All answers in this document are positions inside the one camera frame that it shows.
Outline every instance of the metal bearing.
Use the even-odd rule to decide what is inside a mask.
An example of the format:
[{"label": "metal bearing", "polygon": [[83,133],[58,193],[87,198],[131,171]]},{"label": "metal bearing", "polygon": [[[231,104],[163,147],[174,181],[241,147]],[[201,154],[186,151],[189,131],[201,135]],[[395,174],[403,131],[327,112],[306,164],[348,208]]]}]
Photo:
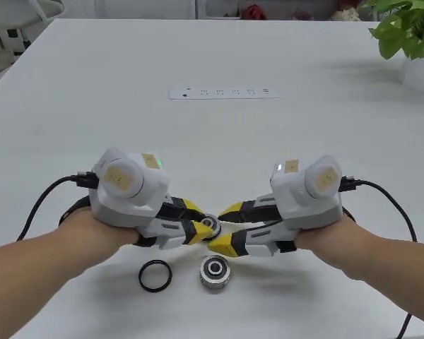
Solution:
[{"label": "metal bearing", "polygon": [[204,286],[219,290],[226,286],[231,276],[231,269],[222,256],[207,256],[199,268],[199,277]]},{"label": "metal bearing", "polygon": [[209,242],[212,239],[215,239],[221,233],[221,222],[216,216],[206,214],[206,217],[201,221],[201,223],[213,230],[213,234],[209,238],[203,239],[204,242]]}]

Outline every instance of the rubber ring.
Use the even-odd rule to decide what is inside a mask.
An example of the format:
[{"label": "rubber ring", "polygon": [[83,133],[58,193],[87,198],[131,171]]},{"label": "rubber ring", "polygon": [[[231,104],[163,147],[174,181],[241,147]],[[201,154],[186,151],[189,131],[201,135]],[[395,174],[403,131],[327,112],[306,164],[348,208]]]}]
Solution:
[{"label": "rubber ring", "polygon": [[[165,284],[163,284],[160,287],[157,288],[150,288],[146,285],[143,284],[143,281],[141,281],[141,277],[143,276],[143,272],[145,269],[147,269],[149,266],[152,265],[163,265],[164,267],[166,267],[168,269],[168,279],[167,282]],[[172,280],[172,271],[171,271],[171,267],[170,265],[168,265],[165,261],[163,260],[151,260],[148,261],[147,263],[145,263],[141,268],[140,268],[140,272],[139,272],[139,282],[140,282],[140,286],[148,292],[151,293],[158,293],[158,292],[162,292],[163,290],[165,290],[171,283]]]}]

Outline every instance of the red object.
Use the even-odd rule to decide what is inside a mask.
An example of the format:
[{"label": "red object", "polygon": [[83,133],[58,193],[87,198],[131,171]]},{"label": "red object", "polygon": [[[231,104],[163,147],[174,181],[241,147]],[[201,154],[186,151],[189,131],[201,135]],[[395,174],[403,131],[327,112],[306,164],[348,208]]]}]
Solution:
[{"label": "red object", "polygon": [[257,5],[251,5],[244,9],[240,18],[242,20],[267,20],[264,11]]},{"label": "red object", "polygon": [[343,11],[345,9],[357,8],[360,0],[340,0],[338,2],[338,11]]}]

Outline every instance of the label sticker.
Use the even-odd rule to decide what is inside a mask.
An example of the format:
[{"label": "label sticker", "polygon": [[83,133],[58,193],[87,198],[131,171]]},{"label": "label sticker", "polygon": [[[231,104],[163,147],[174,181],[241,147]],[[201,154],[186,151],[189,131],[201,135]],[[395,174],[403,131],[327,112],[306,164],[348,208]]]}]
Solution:
[{"label": "label sticker", "polygon": [[143,160],[146,163],[147,168],[153,168],[155,170],[160,169],[154,155],[142,153],[141,156],[143,156]]},{"label": "label sticker", "polygon": [[297,173],[298,172],[298,159],[286,160],[284,164],[285,173]]},{"label": "label sticker", "polygon": [[120,191],[127,191],[132,183],[132,178],[115,166],[108,167],[104,180]]},{"label": "label sticker", "polygon": [[319,189],[319,192],[327,190],[332,184],[334,184],[339,179],[338,173],[334,170],[333,167],[328,167],[316,178],[316,185]]}]

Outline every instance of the electrical outlet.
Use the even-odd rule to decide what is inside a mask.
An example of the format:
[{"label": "electrical outlet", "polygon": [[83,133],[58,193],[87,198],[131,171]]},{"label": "electrical outlet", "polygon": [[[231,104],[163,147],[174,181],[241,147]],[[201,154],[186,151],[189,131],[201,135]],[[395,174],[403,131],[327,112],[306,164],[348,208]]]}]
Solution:
[{"label": "electrical outlet", "polygon": [[171,100],[276,99],[279,92],[270,88],[179,88],[170,91]]}]

